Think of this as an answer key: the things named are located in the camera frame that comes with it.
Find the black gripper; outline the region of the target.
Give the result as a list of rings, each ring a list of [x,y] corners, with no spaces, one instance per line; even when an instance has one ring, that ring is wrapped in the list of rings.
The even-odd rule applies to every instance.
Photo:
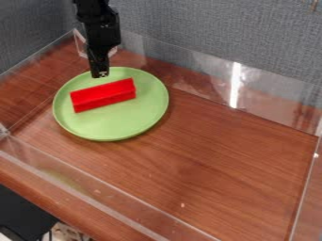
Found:
[[[109,52],[121,44],[118,11],[110,0],[72,0],[76,19],[83,23],[87,36],[87,58],[94,78],[110,75]]]

